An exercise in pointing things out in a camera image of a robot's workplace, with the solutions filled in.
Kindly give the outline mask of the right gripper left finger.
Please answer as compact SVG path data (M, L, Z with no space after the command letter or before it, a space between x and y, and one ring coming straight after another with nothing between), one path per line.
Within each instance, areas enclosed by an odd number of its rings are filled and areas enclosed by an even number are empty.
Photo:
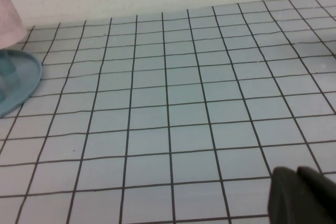
M268 200L270 223L330 223L331 217L319 204L296 171L276 167L271 176Z

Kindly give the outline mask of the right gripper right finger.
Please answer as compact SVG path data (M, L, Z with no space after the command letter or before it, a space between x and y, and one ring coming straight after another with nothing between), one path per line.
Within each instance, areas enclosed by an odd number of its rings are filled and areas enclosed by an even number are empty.
M335 183L307 166L298 167L298 175L309 187L328 216L335 221Z

